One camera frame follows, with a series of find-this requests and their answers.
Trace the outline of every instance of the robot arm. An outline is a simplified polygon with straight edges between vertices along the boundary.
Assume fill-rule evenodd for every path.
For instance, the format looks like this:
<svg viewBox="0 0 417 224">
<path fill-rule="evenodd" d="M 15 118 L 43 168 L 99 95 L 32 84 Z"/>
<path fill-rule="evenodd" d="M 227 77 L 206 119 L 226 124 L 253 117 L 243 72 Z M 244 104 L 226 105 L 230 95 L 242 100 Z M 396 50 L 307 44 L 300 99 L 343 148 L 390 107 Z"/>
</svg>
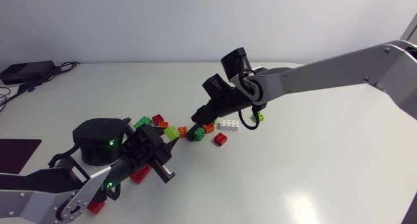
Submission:
<svg viewBox="0 0 417 224">
<path fill-rule="evenodd" d="M 27 176 L 0 173 L 0 218 L 22 217 L 34 223 L 69 223 L 91 201 L 119 198 L 120 183 L 149 164 L 166 183 L 175 176 L 165 163 L 177 139 L 164 143 L 164 129 L 130 119 L 92 119 L 73 131 L 75 146 L 43 169 Z M 73 168 L 84 176 L 79 178 Z"/>
<path fill-rule="evenodd" d="M 209 78 L 203 87 L 211 99 L 197 110 L 192 120 L 197 125 L 209 124 L 235 111 L 239 111 L 242 120 L 241 109 L 252 106 L 255 114 L 267 102 L 284 94 L 361 83 L 384 91 L 403 111 L 417 119 L 416 58 L 417 46 L 398 40 L 299 68 L 252 70 L 244 49 L 239 48 L 222 59 L 227 78 L 235 87 L 217 74 Z"/>
</svg>

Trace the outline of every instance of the lime green lego brick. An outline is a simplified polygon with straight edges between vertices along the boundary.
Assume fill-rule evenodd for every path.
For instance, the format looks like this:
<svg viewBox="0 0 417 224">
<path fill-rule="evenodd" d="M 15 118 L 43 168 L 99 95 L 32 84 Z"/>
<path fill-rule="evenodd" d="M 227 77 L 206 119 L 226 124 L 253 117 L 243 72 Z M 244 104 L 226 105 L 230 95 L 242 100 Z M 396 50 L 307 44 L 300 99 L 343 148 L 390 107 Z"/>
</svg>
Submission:
<svg viewBox="0 0 417 224">
<path fill-rule="evenodd" d="M 258 112 L 258 116 L 259 116 L 259 122 L 261 122 L 261 121 L 263 121 L 263 120 L 265 119 L 265 117 L 262 115 L 262 113 L 261 113 L 261 112 Z M 252 114 L 252 120 L 253 120 L 254 122 L 256 122 L 256 120 L 255 120 L 255 115 L 253 115 L 253 114 Z"/>
<path fill-rule="evenodd" d="M 170 126 L 164 129 L 164 133 L 168 136 L 170 141 L 180 137 L 180 132 L 178 132 L 175 126 Z"/>
<path fill-rule="evenodd" d="M 137 129 L 138 127 L 143 126 L 144 124 L 150 125 L 152 123 L 152 119 L 149 117 L 142 117 L 133 127 Z"/>
<path fill-rule="evenodd" d="M 194 132 L 194 139 L 196 141 L 200 141 L 204 138 L 204 135 L 206 135 L 204 129 L 202 127 L 198 127 L 198 129 Z"/>
</svg>

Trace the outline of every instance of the table surface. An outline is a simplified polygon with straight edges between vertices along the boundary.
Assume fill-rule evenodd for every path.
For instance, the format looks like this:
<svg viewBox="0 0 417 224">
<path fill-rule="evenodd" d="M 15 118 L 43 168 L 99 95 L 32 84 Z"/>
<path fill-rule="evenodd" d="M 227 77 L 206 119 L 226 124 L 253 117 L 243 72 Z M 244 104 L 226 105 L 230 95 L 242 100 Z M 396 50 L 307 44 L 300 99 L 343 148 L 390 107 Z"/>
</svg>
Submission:
<svg viewBox="0 0 417 224">
<path fill-rule="evenodd" d="M 296 67 L 287 63 L 253 66 Z M 41 139 L 21 172 L 72 147 L 72 130 L 98 118 L 161 114 L 172 126 L 209 100 L 201 84 L 220 63 L 81 64 L 0 113 L 0 138 Z M 74 223 L 400 223 L 417 190 L 417 120 L 369 85 L 288 94 L 254 131 L 181 139 L 167 184 L 151 171 L 122 183 L 117 201 Z M 250 122 L 250 111 L 244 118 Z M 238 119 L 237 114 L 224 117 Z M 213 143 L 222 132 L 229 140 Z M 24 223 L 20 218 L 0 223 Z"/>
</svg>

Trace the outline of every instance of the orange lego brick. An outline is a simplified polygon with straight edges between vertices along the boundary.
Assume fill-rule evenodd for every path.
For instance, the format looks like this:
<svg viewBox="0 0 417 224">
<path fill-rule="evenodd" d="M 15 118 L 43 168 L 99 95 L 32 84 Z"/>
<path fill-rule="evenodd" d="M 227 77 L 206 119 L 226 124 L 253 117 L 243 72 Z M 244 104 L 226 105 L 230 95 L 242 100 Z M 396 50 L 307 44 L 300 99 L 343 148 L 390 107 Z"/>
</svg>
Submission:
<svg viewBox="0 0 417 224">
<path fill-rule="evenodd" d="M 180 132 L 180 137 L 187 137 L 187 126 L 178 127 L 178 132 Z"/>
<path fill-rule="evenodd" d="M 168 122 L 159 122 L 158 127 L 168 128 L 169 123 Z"/>
<path fill-rule="evenodd" d="M 215 129 L 214 124 L 212 122 L 208 125 L 204 125 L 203 127 L 204 127 L 205 133 L 211 133 Z"/>
</svg>

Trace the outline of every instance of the black cable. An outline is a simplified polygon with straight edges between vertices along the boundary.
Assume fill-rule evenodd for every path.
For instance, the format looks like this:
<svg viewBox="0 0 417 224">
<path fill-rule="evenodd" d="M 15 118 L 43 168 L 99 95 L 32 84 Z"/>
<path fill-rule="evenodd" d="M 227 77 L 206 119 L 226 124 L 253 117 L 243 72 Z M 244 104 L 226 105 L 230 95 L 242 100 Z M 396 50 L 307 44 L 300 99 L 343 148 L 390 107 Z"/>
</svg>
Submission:
<svg viewBox="0 0 417 224">
<path fill-rule="evenodd" d="M 51 161 L 48 163 L 49 167 L 54 168 L 57 161 L 71 156 L 71 154 L 73 154 L 75 151 L 77 151 L 78 148 L 79 148 L 79 146 L 74 145 L 70 150 L 67 150 L 64 153 L 59 153 L 59 154 L 54 155 L 53 158 L 51 159 Z"/>
<path fill-rule="evenodd" d="M 77 66 L 77 64 L 79 64 L 79 62 L 76 62 L 76 61 L 75 62 L 65 62 L 65 63 L 63 63 L 59 66 L 56 66 L 55 69 L 52 72 L 50 72 L 48 75 L 46 75 L 45 77 L 43 77 L 39 80 L 36 80 L 36 81 L 32 81 L 30 83 L 21 84 L 19 86 L 19 89 L 18 89 L 17 93 L 14 96 L 11 96 L 9 98 L 7 98 L 5 96 L 5 99 L 0 102 L 0 107 L 1 107 L 0 112 L 2 112 L 2 110 L 4 110 L 4 108 L 6 107 L 6 104 L 8 102 L 15 99 L 19 95 L 23 94 L 24 92 L 28 91 L 29 89 L 31 89 L 33 87 L 36 87 L 38 85 L 41 85 L 43 83 L 51 81 L 54 77 L 56 77 L 60 74 L 71 71 L 73 68 L 75 68 Z M 63 70 L 63 67 L 66 67 L 66 66 L 70 66 L 70 68 L 67 68 L 67 69 Z M 11 93 L 10 89 L 7 88 L 7 87 L 0 87 L 0 88 L 4 88 L 4 89 L 9 90 L 9 92 L 6 95 Z"/>
<path fill-rule="evenodd" d="M 8 92 L 6 94 L 0 94 L 0 98 L 4 98 L 3 101 L 0 102 L 0 113 L 2 112 L 2 110 L 6 107 L 7 104 L 7 96 L 12 92 L 8 87 L 0 87 L 0 89 L 6 89 Z"/>
<path fill-rule="evenodd" d="M 242 122 L 242 124 L 249 130 L 256 130 L 256 128 L 258 128 L 259 126 L 259 115 L 258 115 L 258 112 L 254 108 L 252 108 L 252 113 L 255 116 L 255 122 L 256 122 L 255 126 L 250 126 L 246 124 L 242 117 L 242 111 L 241 110 L 238 111 L 239 119 Z"/>
</svg>

